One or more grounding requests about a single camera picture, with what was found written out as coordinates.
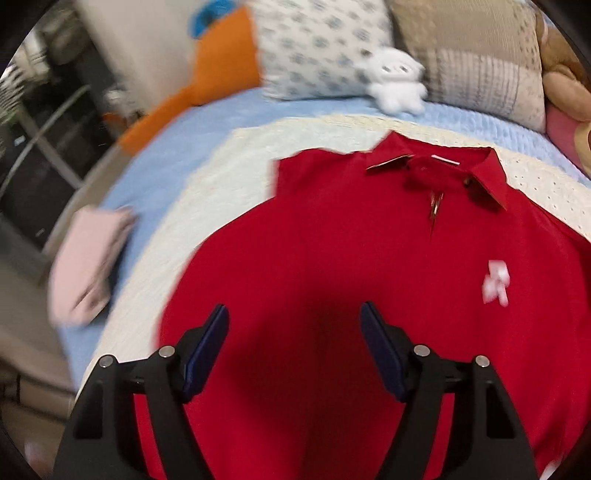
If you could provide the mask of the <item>red knit sweater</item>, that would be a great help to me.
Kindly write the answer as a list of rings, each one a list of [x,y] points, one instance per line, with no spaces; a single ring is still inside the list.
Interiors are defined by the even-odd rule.
[[[403,414],[363,340],[372,302],[442,357],[488,357],[543,470],[590,419],[590,244],[511,187],[495,150],[391,133],[280,161],[273,197],[188,262],[160,345],[229,329],[186,405],[217,479],[372,479]]]

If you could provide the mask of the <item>folded pink garment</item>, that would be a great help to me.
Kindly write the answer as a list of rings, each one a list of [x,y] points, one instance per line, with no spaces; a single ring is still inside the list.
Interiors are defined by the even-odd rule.
[[[135,224],[129,207],[78,210],[52,264],[48,317],[55,326],[92,322],[111,297],[109,276]]]

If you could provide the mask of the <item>light blue bedspread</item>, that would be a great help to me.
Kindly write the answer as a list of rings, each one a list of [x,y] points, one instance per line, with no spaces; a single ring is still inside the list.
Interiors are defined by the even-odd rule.
[[[333,114],[386,117],[435,126],[485,141],[495,148],[511,186],[581,234],[590,231],[589,181],[542,135],[485,114],[431,104],[419,117],[387,117],[365,99],[273,102],[259,90],[184,111],[130,161],[109,190],[103,206],[130,207],[136,225],[144,217],[160,218],[175,192],[214,150],[240,128],[257,127],[287,118]],[[59,331],[75,386],[81,386],[95,362],[90,360],[104,330],[115,296],[119,263],[110,305],[89,325]]]

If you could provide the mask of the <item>cream daisy blanket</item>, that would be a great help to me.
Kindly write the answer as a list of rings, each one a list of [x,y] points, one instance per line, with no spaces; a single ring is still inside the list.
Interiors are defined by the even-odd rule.
[[[90,360],[135,360],[155,344],[161,311],[193,251],[214,231],[273,196],[276,163],[306,148],[368,150],[395,131],[438,146],[483,147],[451,130],[380,116],[287,118],[233,130],[184,181],[160,218],[144,217],[119,263],[112,307]]]

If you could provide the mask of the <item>pink strawberry bear plush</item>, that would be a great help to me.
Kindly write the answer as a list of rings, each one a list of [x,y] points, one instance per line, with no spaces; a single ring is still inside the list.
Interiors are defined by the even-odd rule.
[[[587,178],[590,177],[590,123],[579,122],[550,104],[546,132],[551,142]]]

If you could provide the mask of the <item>dark balcony window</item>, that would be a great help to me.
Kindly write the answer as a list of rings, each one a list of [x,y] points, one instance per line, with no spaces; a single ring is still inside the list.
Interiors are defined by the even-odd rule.
[[[41,250],[76,190],[114,137],[103,93],[114,76],[94,44],[39,79],[1,84],[1,214]]]

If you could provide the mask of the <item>brown teddy bear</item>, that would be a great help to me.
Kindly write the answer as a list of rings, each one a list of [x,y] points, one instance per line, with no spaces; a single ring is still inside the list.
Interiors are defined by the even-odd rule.
[[[579,122],[590,121],[590,77],[562,33],[536,12],[544,92],[560,111]]]

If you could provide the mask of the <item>white plush lamb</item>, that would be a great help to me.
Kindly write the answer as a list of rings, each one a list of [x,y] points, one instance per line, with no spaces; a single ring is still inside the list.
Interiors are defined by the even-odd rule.
[[[422,115],[427,87],[422,83],[425,67],[410,54],[394,47],[380,47],[358,64],[367,95],[385,114]]]

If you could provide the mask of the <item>beige patchwork pillow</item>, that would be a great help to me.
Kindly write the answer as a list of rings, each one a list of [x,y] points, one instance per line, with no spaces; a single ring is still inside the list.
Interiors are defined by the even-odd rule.
[[[390,1],[431,102],[546,127],[536,14],[523,1]]]

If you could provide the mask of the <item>blue floral pillow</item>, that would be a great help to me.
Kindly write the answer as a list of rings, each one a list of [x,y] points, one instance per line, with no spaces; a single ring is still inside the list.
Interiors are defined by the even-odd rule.
[[[256,31],[263,93],[274,100],[359,97],[356,70],[368,53],[393,45],[384,1],[269,0],[246,3]]]

